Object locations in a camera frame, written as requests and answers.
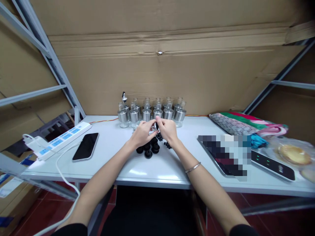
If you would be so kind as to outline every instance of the floor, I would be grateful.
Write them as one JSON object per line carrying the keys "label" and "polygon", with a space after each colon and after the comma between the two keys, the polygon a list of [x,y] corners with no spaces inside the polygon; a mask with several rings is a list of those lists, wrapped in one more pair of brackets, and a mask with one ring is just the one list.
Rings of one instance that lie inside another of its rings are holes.
{"label": "floor", "polygon": [[[70,189],[64,182],[58,184]],[[113,210],[116,204],[117,189],[113,190],[109,204],[102,219],[102,224]],[[245,194],[245,193],[228,193],[236,206],[241,209],[249,206],[256,206],[263,203],[282,200],[287,197],[262,195],[262,194]],[[67,214],[72,206],[72,202],[57,196],[53,193],[43,191],[35,201],[21,223],[10,236],[32,236],[40,230],[60,221]],[[273,214],[264,214],[259,216],[248,216],[247,221],[253,226],[261,236],[281,236],[281,235],[307,235],[311,232],[313,209],[280,212]],[[207,212],[207,230],[208,235],[224,235],[223,230],[215,217]],[[51,235],[54,230],[44,234]]]}

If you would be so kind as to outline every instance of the digital scale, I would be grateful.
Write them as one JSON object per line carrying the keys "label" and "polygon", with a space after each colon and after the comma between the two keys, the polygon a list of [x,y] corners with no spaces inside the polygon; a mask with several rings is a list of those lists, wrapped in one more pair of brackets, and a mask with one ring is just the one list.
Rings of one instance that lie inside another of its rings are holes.
{"label": "digital scale", "polygon": [[[206,142],[206,145],[203,143],[202,140],[199,140],[199,138],[198,138],[198,141],[201,143],[202,147],[208,153],[208,155],[210,156],[214,164],[218,167],[220,172],[225,177],[233,177],[233,174],[229,171],[229,168],[231,165],[223,165],[221,163],[220,159],[222,159],[222,157],[218,158],[217,157],[218,153],[212,151],[212,147],[209,146],[209,141]],[[280,162],[277,162],[269,157],[266,157],[258,152],[255,152],[253,150],[251,153],[251,159],[252,159],[252,164],[254,166],[257,166],[258,168],[268,172],[269,174],[272,174],[273,176],[280,178],[281,180],[284,180],[284,181],[289,181],[289,182],[295,181],[294,170],[291,169],[290,167]]]}

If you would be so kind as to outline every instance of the cardboard backdrop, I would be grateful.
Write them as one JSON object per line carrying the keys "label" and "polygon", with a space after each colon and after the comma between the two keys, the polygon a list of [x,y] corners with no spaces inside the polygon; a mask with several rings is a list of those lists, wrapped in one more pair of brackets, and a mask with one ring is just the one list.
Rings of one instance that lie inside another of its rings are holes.
{"label": "cardboard backdrop", "polygon": [[31,3],[88,115],[117,114],[122,91],[181,96],[189,114],[243,110],[303,49],[282,46],[298,0]]}

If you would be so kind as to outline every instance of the orange wire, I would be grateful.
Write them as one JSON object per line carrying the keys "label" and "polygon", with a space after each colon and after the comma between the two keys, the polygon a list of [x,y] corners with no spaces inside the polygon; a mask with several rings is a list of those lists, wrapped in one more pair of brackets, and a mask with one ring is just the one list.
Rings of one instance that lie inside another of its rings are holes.
{"label": "orange wire", "polygon": [[114,120],[117,120],[117,119],[118,119],[118,118],[113,119],[113,120],[93,121],[93,122],[90,122],[90,124],[93,124],[93,123],[99,123],[99,122],[106,122],[106,121],[114,121]]}
{"label": "orange wire", "polygon": [[204,116],[204,115],[186,115],[186,116],[208,117],[208,116]]}
{"label": "orange wire", "polygon": [[[208,117],[208,116],[204,116],[204,115],[186,115],[186,116]],[[90,122],[90,124],[93,124],[93,123],[99,123],[99,122],[106,122],[106,121],[114,121],[114,120],[117,120],[117,119],[118,119],[118,118],[113,119],[113,120],[93,121],[93,122]]]}

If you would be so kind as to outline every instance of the white power strip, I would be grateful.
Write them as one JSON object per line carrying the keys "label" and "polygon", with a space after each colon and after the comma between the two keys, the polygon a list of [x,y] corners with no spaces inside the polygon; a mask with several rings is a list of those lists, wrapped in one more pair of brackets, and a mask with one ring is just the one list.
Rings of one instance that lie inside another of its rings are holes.
{"label": "white power strip", "polygon": [[47,148],[43,148],[43,150],[39,152],[35,152],[35,155],[37,156],[37,160],[39,161],[45,161],[48,158],[50,158],[52,155],[54,155],[54,152],[58,152],[62,148],[64,148],[66,145],[71,143],[73,140],[75,140],[77,137],[81,136],[84,132],[89,130],[92,127],[91,124],[86,122],[81,122],[77,126],[73,127],[71,130],[68,130],[64,134],[60,135],[58,138],[55,138],[53,141],[49,142],[49,146]]}

